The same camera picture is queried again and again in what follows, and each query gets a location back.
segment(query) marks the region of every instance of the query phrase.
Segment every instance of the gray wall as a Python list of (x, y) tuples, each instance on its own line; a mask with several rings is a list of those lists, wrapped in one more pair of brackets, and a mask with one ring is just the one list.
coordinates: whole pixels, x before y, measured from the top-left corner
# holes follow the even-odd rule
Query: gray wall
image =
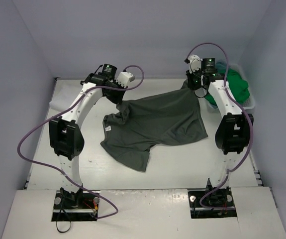
[[(54, 81), (15, 5), (0, 0), (0, 238), (15, 191), (29, 170), (16, 153), (20, 138), (44, 119)], [(38, 135), (23, 152), (33, 157)]]
[(271, 3), (240, 63), (257, 101), (253, 153), (286, 229), (286, 1)]
[[(54, 76), (84, 77), (99, 64), (139, 64), (149, 77), (183, 76), (197, 43), (233, 62), (271, 0), (13, 0)], [(202, 57), (220, 57), (203, 47)]]

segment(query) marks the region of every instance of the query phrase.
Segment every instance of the wrinkled fabric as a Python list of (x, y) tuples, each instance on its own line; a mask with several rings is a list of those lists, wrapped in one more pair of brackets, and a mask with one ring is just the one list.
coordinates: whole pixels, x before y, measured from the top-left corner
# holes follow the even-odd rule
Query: wrinkled fabric
[(119, 113), (103, 119), (105, 140), (101, 146), (115, 160), (137, 171), (146, 171), (149, 151), (156, 144), (182, 145), (207, 137), (198, 98), (188, 88), (123, 101), (116, 108)]

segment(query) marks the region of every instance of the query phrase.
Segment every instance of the white laundry basket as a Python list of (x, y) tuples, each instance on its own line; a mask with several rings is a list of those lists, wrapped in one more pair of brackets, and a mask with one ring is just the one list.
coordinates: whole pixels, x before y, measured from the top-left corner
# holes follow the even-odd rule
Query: white laundry basket
[[(242, 77), (243, 80), (247, 81), (247, 78), (246, 76), (244, 75), (244, 72), (241, 68), (241, 66), (237, 65), (237, 64), (230, 64), (230, 67), (231, 69), (237, 71), (240, 76)], [(255, 107), (255, 100), (254, 100), (254, 97), (252, 95), (252, 92), (250, 90), (250, 87), (248, 88), (248, 91), (250, 93), (250, 97), (242, 104), (243, 108), (246, 110), (246, 112), (248, 113), (252, 113), (253, 112), (253, 109)], [(208, 111), (210, 112), (215, 112), (218, 110), (218, 107), (217, 106), (214, 106), (212, 105), (209, 101), (206, 100), (206, 103), (208, 105)]]

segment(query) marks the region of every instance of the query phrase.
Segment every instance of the gray cloth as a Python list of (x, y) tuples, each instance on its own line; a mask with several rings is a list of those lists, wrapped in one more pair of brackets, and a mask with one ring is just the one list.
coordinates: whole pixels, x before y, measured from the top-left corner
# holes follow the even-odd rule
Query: gray cloth
[(188, 88), (123, 101), (116, 108), (119, 113), (103, 119), (105, 140), (101, 146), (115, 160), (137, 171), (146, 171), (155, 144), (182, 145), (208, 136), (198, 98)]

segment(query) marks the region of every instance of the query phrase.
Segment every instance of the table surface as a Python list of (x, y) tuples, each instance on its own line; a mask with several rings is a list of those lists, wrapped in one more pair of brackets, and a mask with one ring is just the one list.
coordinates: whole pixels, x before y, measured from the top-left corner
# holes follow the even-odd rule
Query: table surface
[[(97, 222), (51, 222), (53, 190), (17, 191), (2, 239), (286, 239), (270, 189), (231, 188), (236, 218), (191, 219), (186, 189), (101, 191), (119, 208)], [(101, 200), (99, 215), (113, 212)], [(59, 222), (65, 230), (68, 222)]]
[[(139, 99), (179, 89), (184, 79), (153, 79), (124, 95), (124, 100)], [(54, 95), (62, 86), (79, 86), (79, 80), (58, 80)], [(220, 124), (221, 115), (217, 110), (209, 112), (205, 99), (200, 99), (201, 116), (208, 138), (196, 143), (180, 146), (156, 145), (150, 151), (146, 172), (130, 169), (109, 156), (101, 147), (104, 139), (102, 120), (105, 115), (118, 110), (106, 98), (100, 99), (92, 108), (82, 125), (85, 146), (80, 155), (80, 176), (85, 187), (93, 190), (123, 189), (180, 189), (203, 188), (206, 186), (217, 160), (222, 152), (214, 141), (215, 132)], [(48, 116), (57, 112), (50, 109)], [(49, 129), (45, 125), (34, 156), (34, 160), (60, 167), (59, 160), (49, 143)], [(57, 171), (33, 165), (28, 190), (58, 190), (62, 176)], [(251, 160), (245, 163), (230, 177), (231, 187), (258, 186)]]

